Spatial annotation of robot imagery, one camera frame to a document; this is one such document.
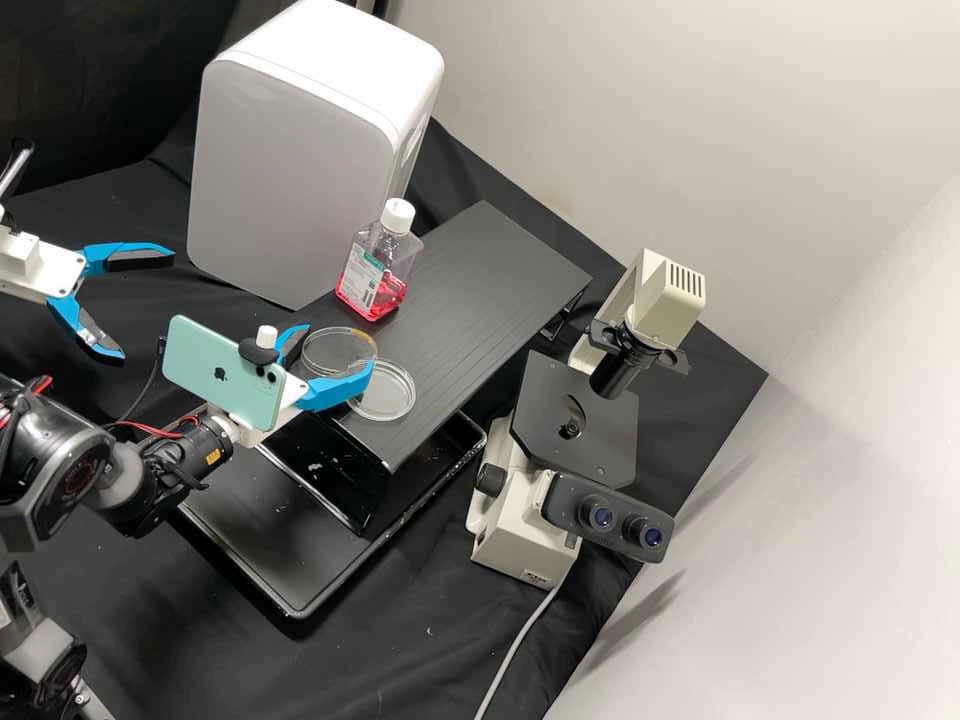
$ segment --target microscope stage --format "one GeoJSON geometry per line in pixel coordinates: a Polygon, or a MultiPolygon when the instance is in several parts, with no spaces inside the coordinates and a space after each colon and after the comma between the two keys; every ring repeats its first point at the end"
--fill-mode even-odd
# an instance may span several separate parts
{"type": "Polygon", "coordinates": [[[510,432],[543,467],[620,488],[636,478],[639,414],[630,391],[602,398],[589,375],[531,350],[510,432]]]}

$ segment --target pink liquid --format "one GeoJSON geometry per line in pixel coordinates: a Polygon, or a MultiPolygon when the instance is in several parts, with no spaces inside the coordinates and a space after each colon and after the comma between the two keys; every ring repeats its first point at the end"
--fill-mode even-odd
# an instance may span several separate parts
{"type": "Polygon", "coordinates": [[[337,287],[334,290],[337,297],[350,306],[354,312],[370,322],[376,322],[391,310],[396,310],[397,306],[403,302],[403,298],[407,296],[407,284],[395,278],[390,272],[385,272],[383,279],[380,281],[380,286],[377,288],[377,295],[373,299],[373,305],[370,306],[368,312],[354,305],[340,292],[340,284],[342,282],[343,273],[341,273],[337,279],[337,287]]]}

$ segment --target petri dish lid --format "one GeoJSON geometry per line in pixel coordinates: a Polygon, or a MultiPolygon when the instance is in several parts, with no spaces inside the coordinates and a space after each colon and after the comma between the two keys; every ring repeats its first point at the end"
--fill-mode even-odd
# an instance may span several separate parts
{"type": "Polygon", "coordinates": [[[377,344],[362,330],[329,327],[307,336],[300,363],[313,377],[342,377],[360,371],[376,356],[377,344]]]}
{"type": "Polygon", "coordinates": [[[394,362],[378,358],[363,395],[350,398],[347,404],[361,417],[385,422],[402,418],[416,401],[417,389],[410,373],[394,362]]]}

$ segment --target white cap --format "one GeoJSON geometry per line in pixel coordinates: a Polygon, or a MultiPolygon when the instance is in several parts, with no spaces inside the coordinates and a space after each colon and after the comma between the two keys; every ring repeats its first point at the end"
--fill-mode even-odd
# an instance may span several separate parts
{"type": "Polygon", "coordinates": [[[383,206],[383,213],[380,215],[380,224],[387,230],[397,235],[405,235],[410,232],[410,226],[413,225],[413,216],[417,211],[413,205],[403,198],[390,198],[387,204],[383,206]]]}
{"type": "Polygon", "coordinates": [[[277,329],[273,325],[261,325],[257,328],[257,347],[273,350],[277,344],[277,329]]]}

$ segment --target white speaker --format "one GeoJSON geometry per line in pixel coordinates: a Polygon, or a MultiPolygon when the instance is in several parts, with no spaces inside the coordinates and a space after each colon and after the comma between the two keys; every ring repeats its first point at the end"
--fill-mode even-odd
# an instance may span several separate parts
{"type": "Polygon", "coordinates": [[[187,253],[291,309],[333,289],[352,235],[402,197],[443,76],[427,43],[300,0],[203,73],[187,253]]]}

